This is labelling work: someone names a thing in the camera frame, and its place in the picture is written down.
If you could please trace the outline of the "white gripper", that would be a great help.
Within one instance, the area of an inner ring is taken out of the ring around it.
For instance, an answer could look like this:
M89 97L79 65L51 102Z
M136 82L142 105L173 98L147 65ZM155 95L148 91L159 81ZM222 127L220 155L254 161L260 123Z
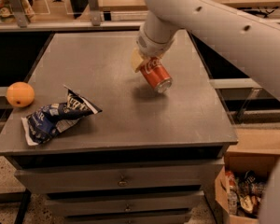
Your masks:
M131 66L134 72L137 73L149 61L148 57L161 58L173 42L172 38L165 43L153 41L146 34L144 26L141 26L136 39L138 49L133 50L131 57Z

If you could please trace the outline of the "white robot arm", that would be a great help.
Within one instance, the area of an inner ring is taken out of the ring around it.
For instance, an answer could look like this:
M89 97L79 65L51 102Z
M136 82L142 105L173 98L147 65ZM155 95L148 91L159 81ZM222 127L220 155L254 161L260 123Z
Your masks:
M132 53L139 71L185 29L280 101L280 24L212 0L145 0L148 14Z

